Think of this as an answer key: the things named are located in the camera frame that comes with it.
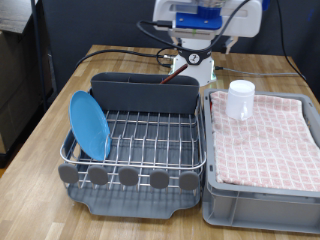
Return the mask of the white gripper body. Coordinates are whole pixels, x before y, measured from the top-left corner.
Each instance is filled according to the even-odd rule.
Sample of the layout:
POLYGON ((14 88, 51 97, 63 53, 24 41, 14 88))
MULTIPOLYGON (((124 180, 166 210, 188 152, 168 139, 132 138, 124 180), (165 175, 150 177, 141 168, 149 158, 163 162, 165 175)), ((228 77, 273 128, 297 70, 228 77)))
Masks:
POLYGON ((263 0, 156 0, 156 26, 172 37, 214 38, 223 36, 254 37, 260 29, 263 0))

